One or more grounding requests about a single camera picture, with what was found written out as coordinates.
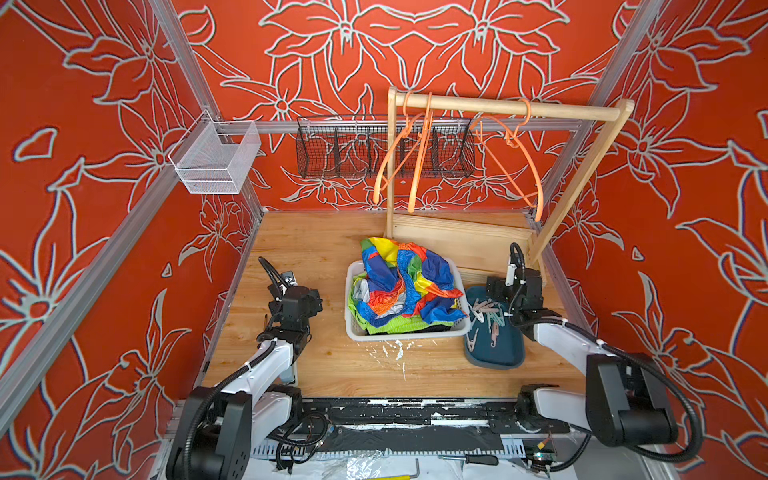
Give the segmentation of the lime green shorts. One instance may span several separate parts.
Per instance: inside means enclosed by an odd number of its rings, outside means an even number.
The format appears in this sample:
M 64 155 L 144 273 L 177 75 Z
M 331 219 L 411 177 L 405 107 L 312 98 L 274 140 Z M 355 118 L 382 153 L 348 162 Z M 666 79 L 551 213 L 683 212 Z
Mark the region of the lime green shorts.
M 393 317 L 385 325 L 380 327 L 373 326 L 365 319 L 358 320 L 357 323 L 369 335 L 413 333 L 429 327 L 429 324 L 420 316 Z

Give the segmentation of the rainbow striped shorts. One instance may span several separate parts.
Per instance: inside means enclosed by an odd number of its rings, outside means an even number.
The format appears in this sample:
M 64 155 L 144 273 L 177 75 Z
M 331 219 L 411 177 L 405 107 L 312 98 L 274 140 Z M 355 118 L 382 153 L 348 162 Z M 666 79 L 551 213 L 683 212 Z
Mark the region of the rainbow striped shorts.
M 361 241 L 363 271 L 351 280 L 347 306 L 358 321 L 375 327 L 397 316 L 420 316 L 429 327 L 422 332 L 449 330 L 463 318 L 447 259 L 415 243 L 383 237 Z

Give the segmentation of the orange hanger of green shorts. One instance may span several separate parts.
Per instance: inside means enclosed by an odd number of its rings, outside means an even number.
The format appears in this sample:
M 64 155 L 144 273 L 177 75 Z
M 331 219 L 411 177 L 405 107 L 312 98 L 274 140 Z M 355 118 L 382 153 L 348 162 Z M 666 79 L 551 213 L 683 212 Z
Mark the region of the orange hanger of green shorts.
M 427 94 L 426 107 L 424 112 L 423 126 L 419 136 L 418 153 L 416 163 L 413 172 L 413 178 L 409 193 L 407 212 L 413 213 L 416 207 L 416 199 L 418 194 L 418 188 L 422 177 L 422 171 L 424 167 L 425 157 L 430 142 L 430 134 L 432 130 L 432 123 L 434 118 L 434 112 L 432 109 L 432 93 Z

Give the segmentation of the orange clothes hanger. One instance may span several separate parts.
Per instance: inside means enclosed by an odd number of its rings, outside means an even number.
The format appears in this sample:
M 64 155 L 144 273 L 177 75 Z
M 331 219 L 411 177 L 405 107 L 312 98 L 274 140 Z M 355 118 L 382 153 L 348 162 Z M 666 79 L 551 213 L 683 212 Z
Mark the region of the orange clothes hanger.
M 397 124 L 396 94 L 397 93 L 398 93 L 398 90 L 395 87 L 391 87 L 390 90 L 388 91 L 387 119 L 393 121 L 393 124 L 388 126 L 389 133 L 394 133 L 396 130 L 396 124 Z M 402 106 L 402 113 L 405 116 L 405 125 L 403 129 L 394 137 L 393 140 L 388 141 L 388 150 L 386 151 L 386 154 L 381 164 L 378 167 L 377 174 L 374 180 L 373 200 L 376 203 L 378 203 L 381 200 L 382 189 L 386 188 L 392 182 L 396 174 L 401 170 L 402 166 L 408 159 L 409 155 L 406 155 L 405 159 L 402 160 L 397 167 L 394 167 L 392 172 L 389 173 L 388 176 L 384 175 L 384 170 L 388 169 L 392 165 L 392 161 L 395 158 L 395 150 L 399 142 L 411 134 L 415 122 L 422 117 L 421 114 L 417 114 L 415 117 L 411 118 L 407 113 L 407 106 Z

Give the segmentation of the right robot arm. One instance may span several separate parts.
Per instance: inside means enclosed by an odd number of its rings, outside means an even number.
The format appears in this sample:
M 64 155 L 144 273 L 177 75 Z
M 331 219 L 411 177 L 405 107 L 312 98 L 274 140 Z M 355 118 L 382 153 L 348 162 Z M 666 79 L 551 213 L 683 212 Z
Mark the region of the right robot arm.
M 507 272 L 493 276 L 487 294 L 505 305 L 512 328 L 566 360 L 585 379 L 581 394 L 555 385 L 525 385 L 515 419 L 536 430 L 565 423 L 606 447 L 626 448 L 646 459 L 678 464 L 703 445 L 702 421 L 682 390 L 645 356 L 630 354 L 547 309 L 543 279 L 511 243 Z

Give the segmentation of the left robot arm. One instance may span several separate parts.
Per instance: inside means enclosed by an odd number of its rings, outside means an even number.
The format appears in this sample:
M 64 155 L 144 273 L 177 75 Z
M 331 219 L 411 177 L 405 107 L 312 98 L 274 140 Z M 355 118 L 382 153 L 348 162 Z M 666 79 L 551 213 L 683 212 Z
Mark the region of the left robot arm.
M 331 430 L 326 415 L 305 411 L 292 384 L 296 361 L 311 339 L 310 320 L 323 300 L 267 259 L 259 263 L 272 299 L 257 350 L 216 385 L 190 393 L 166 462 L 168 479 L 241 479 L 263 441 L 275 441 L 278 456 L 285 448 L 314 453 Z

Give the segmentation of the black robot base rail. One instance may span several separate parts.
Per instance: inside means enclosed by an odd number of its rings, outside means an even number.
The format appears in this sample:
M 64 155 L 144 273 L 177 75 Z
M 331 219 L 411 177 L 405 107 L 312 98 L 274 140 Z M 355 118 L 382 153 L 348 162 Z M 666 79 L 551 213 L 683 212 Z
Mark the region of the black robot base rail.
M 306 398 L 300 412 L 318 413 L 330 423 L 321 454 L 441 452 L 513 455 L 520 440 L 567 437 L 571 428 L 545 420 L 540 427 L 515 417 L 515 399 L 492 398 Z

